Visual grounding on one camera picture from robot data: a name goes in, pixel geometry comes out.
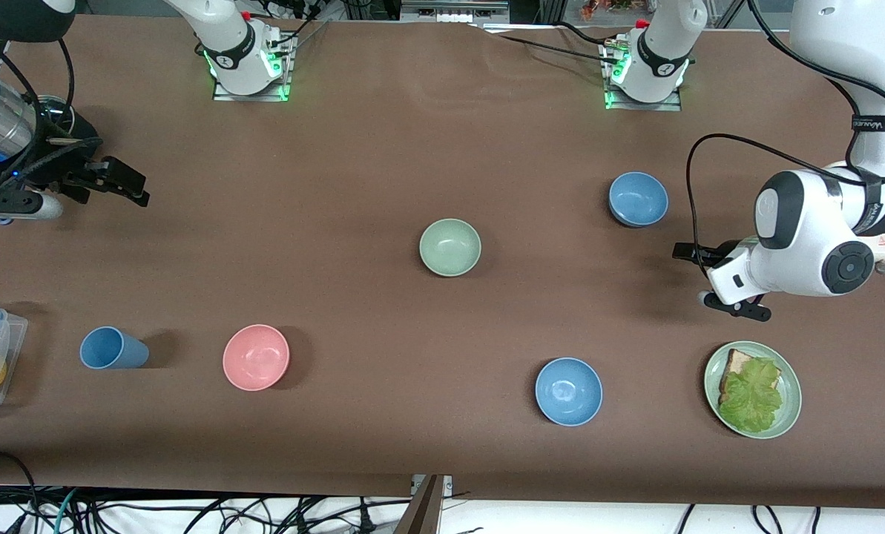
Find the blue bowl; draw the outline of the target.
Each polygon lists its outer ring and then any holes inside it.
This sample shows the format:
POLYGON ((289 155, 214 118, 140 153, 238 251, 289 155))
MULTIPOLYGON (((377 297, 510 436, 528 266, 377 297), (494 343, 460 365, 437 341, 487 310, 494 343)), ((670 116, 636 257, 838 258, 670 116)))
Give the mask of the blue bowl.
POLYGON ((604 402, 604 386, 588 363, 561 357, 543 365, 534 383, 534 398, 548 421, 565 428, 591 422, 604 402))
POLYGON ((665 186, 655 177, 632 171, 618 176, 608 189, 611 215, 622 225, 643 228, 657 224, 669 209, 665 186))

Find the light green bowl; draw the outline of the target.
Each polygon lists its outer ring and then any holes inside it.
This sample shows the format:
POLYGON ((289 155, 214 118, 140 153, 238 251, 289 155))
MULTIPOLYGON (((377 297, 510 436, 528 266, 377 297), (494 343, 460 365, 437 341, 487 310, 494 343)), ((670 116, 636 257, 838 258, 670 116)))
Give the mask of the light green bowl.
POLYGON ((475 227, 455 217, 428 225, 418 243, 423 265, 440 277, 460 277, 476 267, 482 253, 475 227))

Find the pink bowl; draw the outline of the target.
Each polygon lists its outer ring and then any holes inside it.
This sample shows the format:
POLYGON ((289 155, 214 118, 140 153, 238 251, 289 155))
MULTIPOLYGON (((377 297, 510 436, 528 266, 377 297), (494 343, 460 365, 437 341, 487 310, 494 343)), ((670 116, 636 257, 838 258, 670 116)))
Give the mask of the pink bowl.
POLYGON ((226 379, 246 392, 270 388, 281 379, 290 363, 285 335, 276 328, 254 324, 235 332, 224 348, 222 365, 226 379))

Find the bread slice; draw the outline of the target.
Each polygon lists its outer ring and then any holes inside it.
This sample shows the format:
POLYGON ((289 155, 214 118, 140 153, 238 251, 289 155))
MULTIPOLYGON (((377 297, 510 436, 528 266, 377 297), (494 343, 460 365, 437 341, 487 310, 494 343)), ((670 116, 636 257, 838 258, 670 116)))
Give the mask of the bread slice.
POLYGON ((723 378, 720 379, 717 405, 744 403, 748 406, 778 408, 782 403, 778 392, 781 373, 777 362, 770 357, 730 349, 723 378))

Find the green lettuce leaf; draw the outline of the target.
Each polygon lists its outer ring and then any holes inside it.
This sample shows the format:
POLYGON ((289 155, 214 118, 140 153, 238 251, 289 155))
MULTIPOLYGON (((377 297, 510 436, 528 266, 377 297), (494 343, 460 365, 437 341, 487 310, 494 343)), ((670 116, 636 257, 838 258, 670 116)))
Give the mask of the green lettuce leaf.
POLYGON ((737 363, 720 383, 720 417, 741 432, 771 429, 783 402, 779 378, 780 369, 771 358, 750 357, 737 363))

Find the blue plastic cup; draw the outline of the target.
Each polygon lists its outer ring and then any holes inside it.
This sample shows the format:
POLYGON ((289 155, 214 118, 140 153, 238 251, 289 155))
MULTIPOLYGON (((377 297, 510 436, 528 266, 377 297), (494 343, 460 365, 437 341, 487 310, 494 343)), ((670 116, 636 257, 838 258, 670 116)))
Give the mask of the blue plastic cup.
POLYGON ((89 369, 137 369, 148 362, 148 347, 113 326, 93 329, 82 339, 79 359, 89 369))

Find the light green plate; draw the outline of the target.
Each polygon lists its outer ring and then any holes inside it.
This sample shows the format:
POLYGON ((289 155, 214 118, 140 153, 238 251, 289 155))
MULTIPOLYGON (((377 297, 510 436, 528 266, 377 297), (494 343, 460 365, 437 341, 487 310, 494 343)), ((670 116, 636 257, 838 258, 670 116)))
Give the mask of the light green plate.
POLYGON ((720 419, 724 426, 742 436, 760 440, 777 438, 788 432, 800 415, 803 401, 800 382, 792 366, 774 349, 764 344, 747 340, 727 343, 713 352, 713 355, 705 362, 703 391, 707 405, 710 406, 714 415, 717 416, 717 419, 720 419), (775 412, 775 420, 771 429, 765 432, 741 432, 733 428, 730 423, 725 422, 720 417, 720 413, 718 413, 717 402, 720 397, 720 379, 723 378, 730 349, 741 349, 742 352, 746 352, 748 355, 770 357, 777 362, 778 367, 782 371, 778 383, 778 392, 781 393, 783 402, 778 411, 775 412))

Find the brown table cover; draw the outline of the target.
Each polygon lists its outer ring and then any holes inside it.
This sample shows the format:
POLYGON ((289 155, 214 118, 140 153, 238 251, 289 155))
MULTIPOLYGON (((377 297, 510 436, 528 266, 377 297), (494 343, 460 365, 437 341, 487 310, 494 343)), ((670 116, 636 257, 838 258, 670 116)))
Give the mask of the brown table cover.
POLYGON ((288 102, 215 102, 182 19, 80 15, 76 111, 147 177, 140 208, 93 195, 0 225, 0 305, 28 320, 0 452, 62 486, 407 495, 415 474, 473 499, 885 507, 885 274, 836 298, 772 294, 760 323, 703 307, 673 260, 691 236, 700 136, 839 161, 850 110, 755 33, 707 33, 682 111, 609 111, 601 76, 470 26, 309 27, 288 102), (643 228, 608 189, 639 171, 669 209, 643 228), (463 220, 479 262, 440 277, 418 243, 463 220), (223 371, 249 325, 285 335, 268 389, 223 371), (113 326, 150 351, 89 369, 113 326), (705 362, 740 340, 794 369, 777 438, 728 429, 705 362), (591 365, 591 422, 548 421, 551 360, 591 365))

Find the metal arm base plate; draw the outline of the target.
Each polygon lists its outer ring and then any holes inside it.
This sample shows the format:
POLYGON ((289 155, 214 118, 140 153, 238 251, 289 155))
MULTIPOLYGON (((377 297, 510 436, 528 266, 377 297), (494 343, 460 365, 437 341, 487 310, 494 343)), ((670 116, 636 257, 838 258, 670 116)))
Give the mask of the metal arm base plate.
POLYGON ((642 59, 632 54, 628 42, 607 40, 598 46, 599 54, 614 63, 602 67, 604 100, 607 109, 623 111, 680 111, 680 85, 689 61, 682 65, 665 64, 667 76, 658 76, 642 59))
POLYGON ((280 36, 276 27, 263 30, 261 44, 239 61, 236 70, 226 70, 205 55, 209 74, 214 79, 212 100, 227 102, 286 102, 299 40, 292 33, 280 36))

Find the aluminium frame rail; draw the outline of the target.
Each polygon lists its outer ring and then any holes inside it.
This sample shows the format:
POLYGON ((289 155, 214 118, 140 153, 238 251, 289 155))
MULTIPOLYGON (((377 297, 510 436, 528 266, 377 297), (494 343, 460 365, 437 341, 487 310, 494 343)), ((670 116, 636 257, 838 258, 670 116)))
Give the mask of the aluminium frame rail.
POLYGON ((509 24, 509 0, 399 0, 402 22, 509 24))

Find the grey table edge post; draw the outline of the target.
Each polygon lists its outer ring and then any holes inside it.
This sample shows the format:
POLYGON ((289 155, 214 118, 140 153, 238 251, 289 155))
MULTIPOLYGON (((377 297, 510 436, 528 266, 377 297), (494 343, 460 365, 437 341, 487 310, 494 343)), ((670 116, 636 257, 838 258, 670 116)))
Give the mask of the grey table edge post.
POLYGON ((451 475, 414 475, 412 499, 392 534, 438 534, 442 504, 453 496, 451 475))

